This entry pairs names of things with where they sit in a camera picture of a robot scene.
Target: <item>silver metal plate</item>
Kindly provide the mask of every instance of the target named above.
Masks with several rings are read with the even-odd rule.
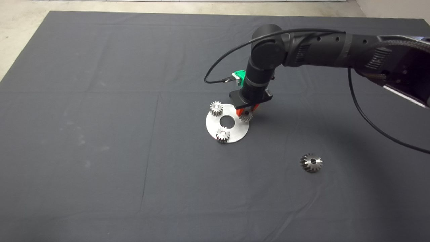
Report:
[[[234,119],[234,126],[230,129],[230,138],[227,143],[234,143],[245,137],[248,132],[249,122],[243,122],[236,114],[233,104],[223,103],[223,110],[220,116],[214,116],[211,112],[206,116],[206,129],[209,134],[216,139],[216,131],[221,128],[220,120],[224,116],[231,116]]]

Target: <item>metal gear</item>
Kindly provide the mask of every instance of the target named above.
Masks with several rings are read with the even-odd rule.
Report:
[[[306,154],[300,159],[300,164],[307,172],[317,172],[321,169],[323,161],[315,154]]]
[[[210,109],[213,116],[219,116],[221,115],[223,109],[222,103],[218,101],[213,102],[210,105]]]
[[[243,122],[249,122],[249,120],[251,120],[251,118],[254,116],[254,114],[252,113],[252,111],[250,110],[245,110],[242,112],[242,114],[239,116],[239,119],[242,120]]]
[[[230,130],[226,127],[221,127],[216,131],[216,139],[221,142],[227,142],[227,140],[230,138]]]

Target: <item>gear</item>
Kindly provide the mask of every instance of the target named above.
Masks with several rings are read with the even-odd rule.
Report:
[[[307,172],[317,172],[321,169],[323,161],[321,157],[314,154],[306,154],[300,160],[301,166]]]
[[[230,130],[226,127],[221,127],[216,131],[216,139],[219,142],[227,142],[228,138],[230,138]]]
[[[252,111],[245,110],[240,114],[239,119],[247,123],[249,122],[249,120],[251,120],[252,117],[253,117]]]
[[[210,108],[211,108],[211,113],[213,116],[221,115],[222,109],[223,109],[221,102],[216,101],[216,102],[211,103]]]

